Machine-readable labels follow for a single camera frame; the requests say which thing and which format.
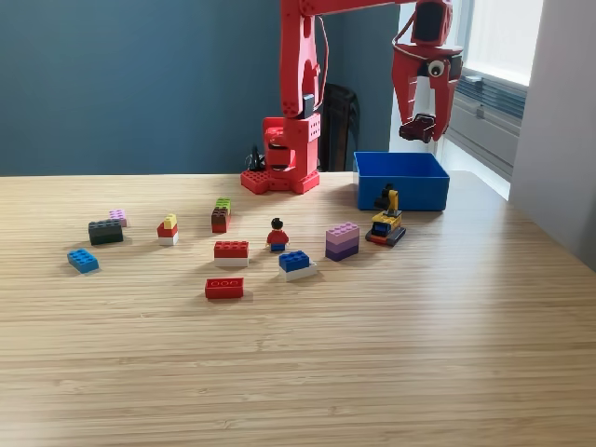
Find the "blue bin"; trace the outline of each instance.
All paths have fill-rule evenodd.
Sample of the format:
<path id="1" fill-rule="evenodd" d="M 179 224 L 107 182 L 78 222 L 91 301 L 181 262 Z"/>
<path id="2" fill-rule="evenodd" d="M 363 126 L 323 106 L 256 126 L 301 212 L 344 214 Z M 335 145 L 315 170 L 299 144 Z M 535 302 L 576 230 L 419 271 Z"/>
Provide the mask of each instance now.
<path id="1" fill-rule="evenodd" d="M 374 200 L 388 183 L 400 193 L 400 210 L 443 211 L 449 175 L 432 154 L 355 152 L 354 183 L 359 210 L 375 210 Z"/>

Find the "yellow lego excavator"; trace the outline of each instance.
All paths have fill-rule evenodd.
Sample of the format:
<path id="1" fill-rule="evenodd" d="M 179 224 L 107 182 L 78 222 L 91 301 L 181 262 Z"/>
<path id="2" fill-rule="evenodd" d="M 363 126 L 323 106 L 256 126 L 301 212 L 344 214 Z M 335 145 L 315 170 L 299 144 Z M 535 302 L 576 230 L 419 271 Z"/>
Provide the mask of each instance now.
<path id="1" fill-rule="evenodd" d="M 381 196 L 374 201 L 374 207 L 383 211 L 372 218 L 372 228 L 366 234 L 366 240 L 395 247 L 406 233 L 406 229 L 401 227 L 399 203 L 400 195 L 393 189 L 393 184 L 389 183 L 381 192 Z"/>

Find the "lego vehicle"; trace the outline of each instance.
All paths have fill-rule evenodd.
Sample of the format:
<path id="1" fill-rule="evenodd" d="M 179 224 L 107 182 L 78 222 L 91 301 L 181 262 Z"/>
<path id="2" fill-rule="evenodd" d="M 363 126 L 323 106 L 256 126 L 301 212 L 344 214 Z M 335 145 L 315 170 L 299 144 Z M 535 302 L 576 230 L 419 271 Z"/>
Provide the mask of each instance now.
<path id="1" fill-rule="evenodd" d="M 401 211 L 398 210 L 399 194 L 388 184 L 381 196 L 374 201 L 374 206 L 381 211 L 372 218 L 372 228 L 365 239 L 378 245 L 395 247 L 406 229 L 401 227 Z"/>
<path id="2" fill-rule="evenodd" d="M 432 140 L 435 132 L 435 117 L 429 114 L 418 114 L 400 128 L 400 137 L 409 142 L 420 140 L 426 144 Z"/>

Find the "lego minifigure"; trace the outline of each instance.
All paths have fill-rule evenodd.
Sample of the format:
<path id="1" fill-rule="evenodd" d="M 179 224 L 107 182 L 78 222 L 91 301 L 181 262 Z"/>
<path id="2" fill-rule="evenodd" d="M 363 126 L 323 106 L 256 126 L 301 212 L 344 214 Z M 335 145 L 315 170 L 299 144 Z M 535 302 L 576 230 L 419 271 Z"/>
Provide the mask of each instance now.
<path id="1" fill-rule="evenodd" d="M 271 221 L 271 233 L 267 236 L 267 243 L 265 247 L 271 247 L 271 251 L 284 251 L 286 250 L 286 245 L 289 245 L 290 238 L 286 233 L 282 230 L 283 222 L 276 217 L 273 221 Z"/>

